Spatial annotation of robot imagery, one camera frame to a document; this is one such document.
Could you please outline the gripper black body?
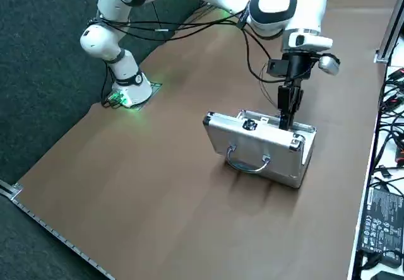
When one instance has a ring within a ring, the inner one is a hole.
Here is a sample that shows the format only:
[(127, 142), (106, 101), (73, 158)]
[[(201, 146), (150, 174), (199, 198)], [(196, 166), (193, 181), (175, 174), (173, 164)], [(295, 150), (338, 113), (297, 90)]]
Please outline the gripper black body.
[(283, 54), (283, 60), (288, 61), (285, 79), (309, 79), (311, 69), (318, 61), (318, 55), (309, 52), (288, 52)]

